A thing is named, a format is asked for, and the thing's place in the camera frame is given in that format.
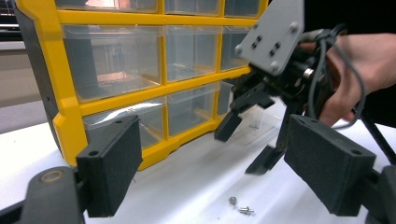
yellow frame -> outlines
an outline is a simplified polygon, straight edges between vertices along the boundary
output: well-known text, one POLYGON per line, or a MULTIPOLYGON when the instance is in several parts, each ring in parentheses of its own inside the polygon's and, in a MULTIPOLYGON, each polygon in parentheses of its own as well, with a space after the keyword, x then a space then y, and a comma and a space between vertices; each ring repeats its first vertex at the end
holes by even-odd
MULTIPOLYGON (((125 105, 137 104, 152 98, 164 96, 168 93, 183 91, 198 87, 203 84, 223 80, 225 78, 239 77, 249 71, 247 67, 220 72, 221 35, 218 42, 217 72, 203 77, 166 83, 165 55, 162 55, 163 84, 160 87, 132 92, 112 98, 80 103, 76 96, 67 55, 64 48, 62 24, 101 24, 101 25, 232 25, 252 26, 256 19, 224 18, 225 0, 219 1, 220 14, 217 17, 165 15, 164 0, 158 0, 158 11, 154 14, 126 13, 113 11, 79 11, 60 10, 55 6, 54 0, 32 1, 17 0, 18 9, 29 17, 35 25, 35 30, 43 51, 44 59, 49 72, 49 77, 56 103, 59 109, 58 115, 52 121, 57 134, 64 159, 70 165, 76 165, 77 154, 88 145, 82 122, 82 117, 106 111, 108 109, 125 105)), ((259 15, 268 5, 268 0, 260 1, 259 15)), ((162 52, 165 52, 164 37, 161 37, 162 52)), ((218 93, 215 94, 215 103, 218 101, 218 93)), ((177 136, 168 136, 167 108, 163 110, 164 141, 143 150, 143 162, 139 170, 165 159, 172 151, 182 144, 207 132, 214 131, 220 122, 217 116, 217 104, 215 104, 213 119, 181 133, 177 136)))

yellow storage organizer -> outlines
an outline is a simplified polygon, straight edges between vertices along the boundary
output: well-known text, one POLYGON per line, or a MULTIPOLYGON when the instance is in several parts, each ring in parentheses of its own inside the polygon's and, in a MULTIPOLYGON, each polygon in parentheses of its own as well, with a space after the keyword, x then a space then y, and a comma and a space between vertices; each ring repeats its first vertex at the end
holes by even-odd
POLYGON ((76 165, 95 132, 126 114, 141 118, 140 170, 214 131, 228 104, 227 96, 219 96, 230 86, 221 81, 249 71, 246 62, 222 50, 234 48, 229 37, 223 44, 223 34, 246 34, 267 5, 17 0, 22 35, 65 160, 76 165))

plastic drawer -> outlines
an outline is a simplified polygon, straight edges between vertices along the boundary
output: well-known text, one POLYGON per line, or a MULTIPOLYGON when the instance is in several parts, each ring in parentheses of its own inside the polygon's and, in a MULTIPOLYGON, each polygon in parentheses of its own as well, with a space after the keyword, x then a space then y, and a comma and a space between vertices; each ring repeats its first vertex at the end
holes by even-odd
POLYGON ((218 83, 168 95, 169 135, 175 136, 213 119, 214 93, 218 83))
POLYGON ((91 142, 106 126, 113 121, 130 115, 137 115, 139 121, 142 149, 163 140, 163 107, 165 98, 156 98, 138 105, 105 111, 83 118, 88 141, 91 142))
POLYGON ((165 0, 165 14, 218 16, 219 0, 165 0))
POLYGON ((80 102, 161 85, 161 27, 63 25, 80 102))
POLYGON ((221 46, 220 70, 226 71, 248 65, 248 61, 243 60, 235 54, 235 47, 239 45, 251 27, 224 26, 221 46))
POLYGON ((257 18, 260 0, 225 0, 225 17, 257 18))
POLYGON ((233 101, 233 84, 226 81, 220 82, 219 99, 218 99, 218 116, 222 116, 230 111, 230 103, 233 101))
POLYGON ((220 26, 167 26, 167 80, 178 81, 216 72, 220 26))
POLYGON ((155 13, 157 0, 55 0, 60 9, 114 10, 155 13))

white table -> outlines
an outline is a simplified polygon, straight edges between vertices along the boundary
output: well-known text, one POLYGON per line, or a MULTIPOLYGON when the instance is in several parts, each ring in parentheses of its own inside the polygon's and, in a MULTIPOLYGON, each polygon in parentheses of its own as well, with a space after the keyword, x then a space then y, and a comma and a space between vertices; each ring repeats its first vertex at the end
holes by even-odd
MULTIPOLYGON (((265 118, 271 117, 265 121, 268 127, 277 120, 272 115, 281 114, 282 107, 276 105, 264 112, 268 113, 265 118)), ((396 131, 380 129, 396 148, 396 131)), ((166 160, 138 172, 114 217, 87 218, 85 214, 86 222, 364 223, 365 208, 358 217, 330 215, 283 160, 266 175, 244 174, 266 143, 275 142, 276 131, 275 127, 259 136, 241 129, 227 143, 215 141, 213 133, 208 133, 189 142, 166 160), (229 204, 230 197, 236 197, 237 205, 229 204), (255 212, 250 216, 238 212, 246 206, 255 212)), ((341 133, 377 154, 376 170, 388 164, 360 122, 341 133)), ((47 123, 1 134, 0 209, 23 200, 34 175, 60 165, 66 164, 47 123)))

human hand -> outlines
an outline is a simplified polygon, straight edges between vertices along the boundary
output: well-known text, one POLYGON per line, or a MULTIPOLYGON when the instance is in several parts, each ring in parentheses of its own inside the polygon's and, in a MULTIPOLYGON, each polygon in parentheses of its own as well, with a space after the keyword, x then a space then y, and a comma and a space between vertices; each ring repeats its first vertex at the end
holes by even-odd
MULTIPOLYGON (((396 35, 344 35, 336 44, 361 73, 367 94, 396 84, 396 35)), ((337 85, 319 120, 333 126, 341 118, 352 120, 351 109, 361 98, 361 86, 335 48, 329 49, 327 58, 337 85)))

